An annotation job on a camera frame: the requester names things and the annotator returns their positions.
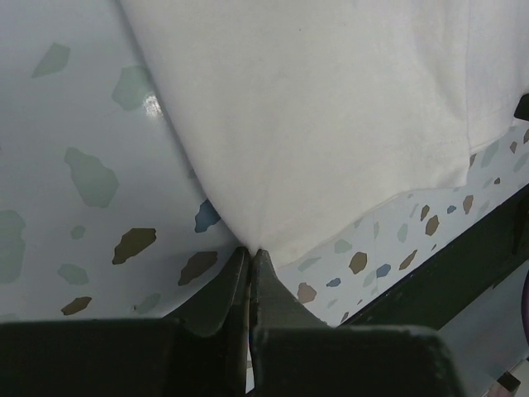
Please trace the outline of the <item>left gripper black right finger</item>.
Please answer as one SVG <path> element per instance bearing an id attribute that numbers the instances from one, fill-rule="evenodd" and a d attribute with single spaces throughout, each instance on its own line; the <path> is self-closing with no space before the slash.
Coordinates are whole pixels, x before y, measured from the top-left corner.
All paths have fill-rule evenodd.
<path id="1" fill-rule="evenodd" d="M 333 328 L 278 279 L 269 253 L 252 261 L 254 396 L 463 396 L 438 334 L 416 326 Z"/>

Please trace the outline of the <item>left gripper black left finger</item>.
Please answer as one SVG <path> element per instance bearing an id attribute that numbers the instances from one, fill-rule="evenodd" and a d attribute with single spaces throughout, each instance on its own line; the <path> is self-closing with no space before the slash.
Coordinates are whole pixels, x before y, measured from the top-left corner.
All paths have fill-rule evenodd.
<path id="1" fill-rule="evenodd" d="M 242 396 L 250 254 L 163 318 L 3 323 L 4 396 Z"/>

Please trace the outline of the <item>white t shirt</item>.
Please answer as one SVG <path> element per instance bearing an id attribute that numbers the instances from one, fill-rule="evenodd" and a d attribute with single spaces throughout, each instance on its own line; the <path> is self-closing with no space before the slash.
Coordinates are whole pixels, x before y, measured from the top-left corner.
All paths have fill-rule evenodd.
<path id="1" fill-rule="evenodd" d="M 213 207 L 290 264 L 394 197 L 466 184 L 528 90 L 525 1 L 124 1 Z"/>

